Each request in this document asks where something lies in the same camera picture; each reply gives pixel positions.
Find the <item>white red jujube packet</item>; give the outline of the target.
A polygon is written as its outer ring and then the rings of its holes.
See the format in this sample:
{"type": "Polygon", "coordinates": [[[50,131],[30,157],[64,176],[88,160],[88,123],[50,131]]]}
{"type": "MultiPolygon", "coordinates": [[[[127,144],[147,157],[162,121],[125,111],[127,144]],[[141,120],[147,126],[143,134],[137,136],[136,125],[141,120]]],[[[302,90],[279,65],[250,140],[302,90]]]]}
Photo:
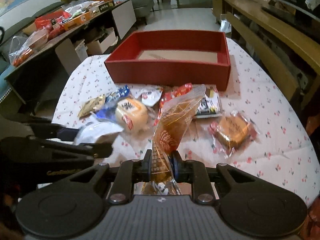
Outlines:
{"type": "Polygon", "coordinates": [[[141,102],[148,107],[153,107],[157,102],[159,102],[162,93],[162,87],[146,87],[142,90],[141,102]]]}

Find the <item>orange clear snack bag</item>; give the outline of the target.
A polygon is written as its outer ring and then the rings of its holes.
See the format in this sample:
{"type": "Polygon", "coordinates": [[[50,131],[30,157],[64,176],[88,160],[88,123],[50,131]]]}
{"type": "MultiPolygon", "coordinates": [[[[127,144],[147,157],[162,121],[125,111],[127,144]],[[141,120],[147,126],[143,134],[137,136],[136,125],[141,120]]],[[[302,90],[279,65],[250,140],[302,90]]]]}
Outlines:
{"type": "Polygon", "coordinates": [[[178,149],[205,92],[205,85],[193,85],[187,94],[164,104],[152,137],[151,177],[143,186],[142,194],[181,194],[171,167],[171,153],[178,149]]]}

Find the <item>red snack bag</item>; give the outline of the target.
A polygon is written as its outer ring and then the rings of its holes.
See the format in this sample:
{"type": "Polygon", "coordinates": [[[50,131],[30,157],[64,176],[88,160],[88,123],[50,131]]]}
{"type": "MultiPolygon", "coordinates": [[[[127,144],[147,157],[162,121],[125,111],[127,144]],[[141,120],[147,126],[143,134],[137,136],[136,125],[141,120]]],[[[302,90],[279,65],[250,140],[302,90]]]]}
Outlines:
{"type": "Polygon", "coordinates": [[[193,88],[193,85],[191,83],[186,83],[185,85],[182,85],[170,92],[166,92],[162,94],[162,97],[159,101],[159,111],[158,111],[158,115],[157,115],[157,119],[155,120],[155,123],[159,122],[162,115],[163,106],[166,102],[170,101],[173,98],[187,94],[192,90],[192,88],[193,88]]]}

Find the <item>grey sofa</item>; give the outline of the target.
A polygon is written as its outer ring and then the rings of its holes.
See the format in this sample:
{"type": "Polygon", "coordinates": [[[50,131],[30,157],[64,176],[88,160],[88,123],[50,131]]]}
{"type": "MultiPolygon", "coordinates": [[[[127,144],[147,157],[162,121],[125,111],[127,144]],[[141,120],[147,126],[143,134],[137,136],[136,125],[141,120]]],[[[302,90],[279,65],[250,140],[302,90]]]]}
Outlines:
{"type": "Polygon", "coordinates": [[[154,11],[154,0],[131,0],[136,19],[147,25],[147,18],[154,11]]]}

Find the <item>white green wafer packet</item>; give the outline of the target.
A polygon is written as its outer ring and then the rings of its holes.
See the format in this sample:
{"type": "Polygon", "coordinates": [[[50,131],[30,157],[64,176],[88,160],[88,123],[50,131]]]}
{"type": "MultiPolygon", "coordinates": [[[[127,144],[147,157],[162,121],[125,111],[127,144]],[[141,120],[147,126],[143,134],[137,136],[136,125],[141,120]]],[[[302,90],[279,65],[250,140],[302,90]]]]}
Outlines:
{"type": "Polygon", "coordinates": [[[200,102],[194,118],[215,118],[221,115],[222,105],[216,85],[206,85],[206,92],[200,102]]]}

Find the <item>orange long box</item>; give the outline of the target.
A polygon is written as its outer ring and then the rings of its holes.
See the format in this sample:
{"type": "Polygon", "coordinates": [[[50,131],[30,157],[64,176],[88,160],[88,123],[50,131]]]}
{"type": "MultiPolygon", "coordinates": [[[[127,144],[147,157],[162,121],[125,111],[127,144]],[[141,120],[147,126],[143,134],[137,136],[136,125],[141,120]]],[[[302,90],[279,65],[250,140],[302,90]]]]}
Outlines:
{"type": "Polygon", "coordinates": [[[70,29],[73,29],[77,26],[80,26],[84,23],[86,23],[87,21],[91,20],[93,18],[94,14],[92,11],[88,11],[84,14],[81,14],[79,16],[77,16],[76,18],[73,18],[67,22],[65,22],[62,27],[63,29],[65,29],[65,31],[68,31],[70,29]]]}

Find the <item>square orange pastry packet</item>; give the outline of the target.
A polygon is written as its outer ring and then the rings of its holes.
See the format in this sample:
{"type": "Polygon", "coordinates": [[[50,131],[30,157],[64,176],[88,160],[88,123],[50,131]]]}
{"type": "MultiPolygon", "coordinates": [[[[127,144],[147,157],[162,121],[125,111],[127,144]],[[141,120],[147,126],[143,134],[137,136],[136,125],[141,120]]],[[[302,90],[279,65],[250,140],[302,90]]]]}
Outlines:
{"type": "Polygon", "coordinates": [[[209,125],[208,132],[213,138],[214,149],[225,159],[243,151],[259,135],[256,124],[237,110],[218,117],[209,125]]]}

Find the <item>white storage box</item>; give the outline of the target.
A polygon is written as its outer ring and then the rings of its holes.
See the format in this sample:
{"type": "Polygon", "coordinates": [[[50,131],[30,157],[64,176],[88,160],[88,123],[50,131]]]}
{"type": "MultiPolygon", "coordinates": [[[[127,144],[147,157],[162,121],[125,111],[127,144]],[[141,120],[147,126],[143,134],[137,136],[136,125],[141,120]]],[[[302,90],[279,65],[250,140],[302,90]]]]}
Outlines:
{"type": "Polygon", "coordinates": [[[86,44],[88,55],[101,55],[105,53],[108,48],[116,45],[118,37],[114,28],[108,28],[101,32],[93,41],[86,44]]]}

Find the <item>wooden tv cabinet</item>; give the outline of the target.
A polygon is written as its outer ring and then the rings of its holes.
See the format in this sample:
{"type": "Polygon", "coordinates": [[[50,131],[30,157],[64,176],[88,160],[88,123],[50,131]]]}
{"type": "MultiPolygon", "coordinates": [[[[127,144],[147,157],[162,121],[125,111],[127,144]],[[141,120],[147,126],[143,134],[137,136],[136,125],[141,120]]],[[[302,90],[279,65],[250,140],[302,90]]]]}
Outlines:
{"type": "Polygon", "coordinates": [[[217,20],[226,17],[231,37],[249,44],[272,80],[296,109],[319,103],[319,44],[274,17],[254,0],[213,0],[217,20]]]}

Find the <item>blue white snack packet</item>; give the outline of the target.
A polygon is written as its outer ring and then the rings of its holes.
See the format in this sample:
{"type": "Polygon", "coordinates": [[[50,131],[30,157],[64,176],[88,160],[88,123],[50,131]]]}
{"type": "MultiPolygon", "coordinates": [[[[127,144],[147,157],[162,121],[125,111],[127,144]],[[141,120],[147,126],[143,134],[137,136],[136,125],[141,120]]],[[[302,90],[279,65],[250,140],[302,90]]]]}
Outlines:
{"type": "Polygon", "coordinates": [[[95,113],[98,120],[116,121],[116,107],[120,100],[127,98],[130,95],[130,88],[124,85],[116,91],[108,94],[102,108],[95,113]]]}

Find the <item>red cardboard box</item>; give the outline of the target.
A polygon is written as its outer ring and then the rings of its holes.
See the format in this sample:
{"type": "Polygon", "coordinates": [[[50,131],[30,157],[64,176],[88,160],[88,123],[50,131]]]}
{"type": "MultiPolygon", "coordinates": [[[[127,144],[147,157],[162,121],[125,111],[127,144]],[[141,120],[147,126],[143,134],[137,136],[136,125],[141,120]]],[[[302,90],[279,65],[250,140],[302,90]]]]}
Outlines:
{"type": "Polygon", "coordinates": [[[219,31],[136,31],[111,53],[106,69],[115,83],[216,85],[225,91],[231,73],[226,36],[219,31]]]}

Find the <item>cluttered side table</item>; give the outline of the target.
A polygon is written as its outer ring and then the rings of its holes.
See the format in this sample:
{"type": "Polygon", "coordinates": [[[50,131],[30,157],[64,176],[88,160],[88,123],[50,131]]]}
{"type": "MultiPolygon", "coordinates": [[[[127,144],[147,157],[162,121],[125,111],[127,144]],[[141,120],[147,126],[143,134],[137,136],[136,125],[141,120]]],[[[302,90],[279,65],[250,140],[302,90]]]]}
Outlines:
{"type": "Polygon", "coordinates": [[[123,37],[126,32],[121,28],[125,24],[133,26],[136,22],[131,0],[120,0],[112,7],[104,3],[99,8],[101,13],[68,31],[62,24],[57,28],[52,25],[43,27],[32,33],[17,51],[12,60],[14,70],[5,80],[23,104],[35,106],[61,69],[70,73],[80,64],[73,41],[87,41],[92,29],[105,30],[108,27],[114,28],[118,37],[123,37]]]}

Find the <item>brown small snack packet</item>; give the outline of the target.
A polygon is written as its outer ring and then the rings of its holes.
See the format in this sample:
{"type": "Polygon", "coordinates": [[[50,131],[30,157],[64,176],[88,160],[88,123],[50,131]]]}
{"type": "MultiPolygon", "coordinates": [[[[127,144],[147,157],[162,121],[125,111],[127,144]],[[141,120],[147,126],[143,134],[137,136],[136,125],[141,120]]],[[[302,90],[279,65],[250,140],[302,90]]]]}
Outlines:
{"type": "Polygon", "coordinates": [[[78,113],[78,118],[84,118],[89,116],[91,113],[99,111],[105,104],[106,95],[100,95],[96,98],[90,99],[82,106],[78,113]]]}

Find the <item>round bun white label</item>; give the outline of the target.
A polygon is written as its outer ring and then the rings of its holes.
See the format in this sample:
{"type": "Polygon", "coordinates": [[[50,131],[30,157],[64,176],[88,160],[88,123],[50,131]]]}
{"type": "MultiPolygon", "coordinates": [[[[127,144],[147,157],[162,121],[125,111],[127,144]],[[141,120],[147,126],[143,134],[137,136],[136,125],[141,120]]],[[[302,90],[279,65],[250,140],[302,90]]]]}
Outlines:
{"type": "Polygon", "coordinates": [[[125,98],[117,103],[116,122],[128,133],[138,133],[148,123],[148,109],[140,101],[125,98]]]}

